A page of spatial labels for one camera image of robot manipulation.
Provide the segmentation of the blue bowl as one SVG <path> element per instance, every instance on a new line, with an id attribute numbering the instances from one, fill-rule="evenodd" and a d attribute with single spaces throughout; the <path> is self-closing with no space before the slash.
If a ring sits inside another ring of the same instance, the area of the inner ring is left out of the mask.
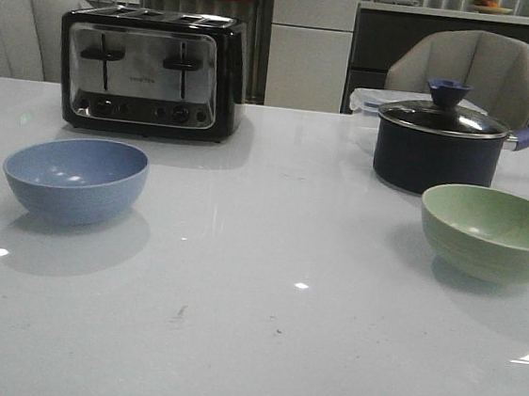
<path id="1" fill-rule="evenodd" d="M 6 158 L 13 195 L 56 225 L 95 224 L 125 212 L 148 177 L 148 156 L 123 142 L 75 138 L 39 143 Z"/>

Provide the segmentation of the green bowl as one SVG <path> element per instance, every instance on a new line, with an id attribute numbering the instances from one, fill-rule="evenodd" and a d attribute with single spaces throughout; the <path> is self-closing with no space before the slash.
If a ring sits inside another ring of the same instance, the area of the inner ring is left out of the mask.
<path id="1" fill-rule="evenodd" d="M 529 282 L 529 199 L 472 184 L 422 193 L 427 242 L 444 261 L 494 283 Z"/>

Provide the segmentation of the clear plastic food container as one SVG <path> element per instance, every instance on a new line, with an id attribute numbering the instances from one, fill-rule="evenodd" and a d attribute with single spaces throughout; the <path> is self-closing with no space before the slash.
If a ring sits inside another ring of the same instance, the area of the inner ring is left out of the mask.
<path id="1" fill-rule="evenodd" d="M 379 107 L 384 103 L 402 101 L 423 101 L 432 105 L 429 94 L 357 87 L 349 97 L 351 118 L 358 127 L 377 128 L 379 126 Z"/>

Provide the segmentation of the dark blue saucepan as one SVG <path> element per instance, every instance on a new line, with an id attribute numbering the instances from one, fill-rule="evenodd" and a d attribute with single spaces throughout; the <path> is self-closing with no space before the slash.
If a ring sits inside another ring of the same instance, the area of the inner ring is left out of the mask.
<path id="1" fill-rule="evenodd" d="M 379 116 L 373 168 L 385 182 L 418 195 L 440 184 L 489 187 L 505 147 L 529 148 L 529 126 L 484 139 L 424 133 Z"/>

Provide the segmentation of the white cabinet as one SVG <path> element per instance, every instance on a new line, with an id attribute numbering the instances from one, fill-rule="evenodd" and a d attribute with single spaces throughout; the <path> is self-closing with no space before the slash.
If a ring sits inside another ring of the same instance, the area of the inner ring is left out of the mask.
<path id="1" fill-rule="evenodd" d="M 360 0 L 274 0 L 264 104 L 337 113 Z"/>

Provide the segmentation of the black chrome four-slot toaster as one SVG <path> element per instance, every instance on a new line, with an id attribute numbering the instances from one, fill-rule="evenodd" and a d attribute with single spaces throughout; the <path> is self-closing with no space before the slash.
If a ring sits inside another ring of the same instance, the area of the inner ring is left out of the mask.
<path id="1" fill-rule="evenodd" d="M 62 117 L 72 126 L 204 142 L 238 128 L 247 26 L 237 18 L 119 5 L 61 23 Z"/>

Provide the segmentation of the glass pot lid blue knob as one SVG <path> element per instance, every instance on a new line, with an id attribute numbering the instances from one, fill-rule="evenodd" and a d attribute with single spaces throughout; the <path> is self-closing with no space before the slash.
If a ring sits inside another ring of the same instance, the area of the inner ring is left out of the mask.
<path id="1" fill-rule="evenodd" d="M 388 122 L 424 133 L 484 139 L 507 135 L 509 128 L 500 120 L 460 106 L 473 86 L 442 78 L 430 78 L 427 83 L 429 100 L 382 103 L 378 114 Z"/>

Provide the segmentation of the dark kitchen counter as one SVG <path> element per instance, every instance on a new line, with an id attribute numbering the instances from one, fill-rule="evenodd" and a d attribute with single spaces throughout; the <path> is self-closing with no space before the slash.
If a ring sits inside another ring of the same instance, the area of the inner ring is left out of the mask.
<path id="1" fill-rule="evenodd" d="M 450 30 L 488 30 L 529 44 L 529 18 L 361 2 L 354 27 L 343 110 L 357 87 L 381 89 L 391 65 L 419 40 Z"/>

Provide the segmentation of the right beige upholstered chair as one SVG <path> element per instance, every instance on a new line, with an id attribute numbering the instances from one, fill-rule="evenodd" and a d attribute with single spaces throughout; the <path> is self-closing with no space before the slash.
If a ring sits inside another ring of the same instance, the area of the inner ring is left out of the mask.
<path id="1" fill-rule="evenodd" d="M 427 93 L 430 78 L 473 87 L 466 99 L 512 130 L 529 125 L 529 44 L 484 30 L 442 31 L 388 70 L 384 87 Z"/>

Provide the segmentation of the beige upholstered chair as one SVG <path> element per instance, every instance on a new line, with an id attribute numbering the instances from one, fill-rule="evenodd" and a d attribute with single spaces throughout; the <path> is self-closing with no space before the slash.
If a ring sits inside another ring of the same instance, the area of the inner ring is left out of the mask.
<path id="1" fill-rule="evenodd" d="M 60 82 L 62 16 L 83 8 L 86 0 L 0 0 L 0 76 Z"/>
<path id="2" fill-rule="evenodd" d="M 388 70 L 384 87 L 427 93 L 430 78 L 473 87 L 466 99 L 512 130 L 529 125 L 529 44 L 484 30 L 442 31 Z"/>

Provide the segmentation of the fruit bowl on counter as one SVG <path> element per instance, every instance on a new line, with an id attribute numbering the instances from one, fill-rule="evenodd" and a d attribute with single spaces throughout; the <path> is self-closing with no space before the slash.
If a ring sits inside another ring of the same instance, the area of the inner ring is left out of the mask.
<path id="1" fill-rule="evenodd" d="M 512 8 L 503 8 L 500 3 L 495 0 L 472 0 L 471 8 L 476 12 L 490 15 L 506 15 L 512 13 Z"/>

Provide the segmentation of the left beige upholstered chair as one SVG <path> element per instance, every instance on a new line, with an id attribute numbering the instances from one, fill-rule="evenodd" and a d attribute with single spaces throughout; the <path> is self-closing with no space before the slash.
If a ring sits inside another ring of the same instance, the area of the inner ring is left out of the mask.
<path id="1" fill-rule="evenodd" d="M 0 0 L 0 76 L 60 82 L 62 16 L 83 8 L 86 0 Z"/>

